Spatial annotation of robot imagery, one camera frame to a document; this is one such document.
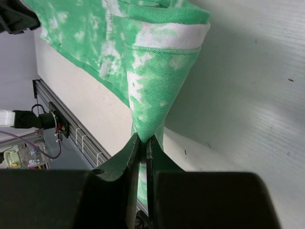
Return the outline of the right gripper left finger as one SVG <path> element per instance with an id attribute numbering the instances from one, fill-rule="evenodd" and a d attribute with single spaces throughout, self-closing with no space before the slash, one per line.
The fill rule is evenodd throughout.
<path id="1" fill-rule="evenodd" d="M 93 173 L 100 179 L 103 229 L 133 229 L 135 226 L 141 141 L 133 134 L 126 145 Z"/>

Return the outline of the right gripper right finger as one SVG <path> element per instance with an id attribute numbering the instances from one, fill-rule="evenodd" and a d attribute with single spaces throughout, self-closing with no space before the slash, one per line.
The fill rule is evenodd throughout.
<path id="1" fill-rule="evenodd" d="M 162 150 L 156 136 L 146 144 L 147 198 L 149 219 L 154 229 L 173 229 L 177 220 L 175 204 L 182 195 L 185 172 Z"/>

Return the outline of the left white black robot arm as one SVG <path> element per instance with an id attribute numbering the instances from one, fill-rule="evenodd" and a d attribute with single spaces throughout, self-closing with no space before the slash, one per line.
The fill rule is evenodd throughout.
<path id="1" fill-rule="evenodd" d="M 10 35 L 19 35 L 25 30 L 35 30 L 41 26 L 37 15 L 28 9 L 19 0 L 2 0 L 0 2 L 0 32 Z M 36 115 L 32 110 L 1 111 L 4 126 L 15 129 L 51 129 L 58 127 L 56 115 L 43 111 Z"/>

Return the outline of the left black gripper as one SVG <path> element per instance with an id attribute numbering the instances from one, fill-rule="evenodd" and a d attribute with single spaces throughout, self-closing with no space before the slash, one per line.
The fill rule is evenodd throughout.
<path id="1" fill-rule="evenodd" d="M 0 1 L 0 32 L 22 34 L 26 30 L 35 30 L 41 26 L 37 15 L 21 3 L 20 0 Z"/>

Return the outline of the green white tie-dye trousers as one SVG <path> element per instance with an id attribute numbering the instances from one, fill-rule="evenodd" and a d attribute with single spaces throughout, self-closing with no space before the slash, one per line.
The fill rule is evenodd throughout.
<path id="1" fill-rule="evenodd" d="M 164 121 L 210 29 L 187 0 L 29 0 L 38 72 L 110 155 Z"/>

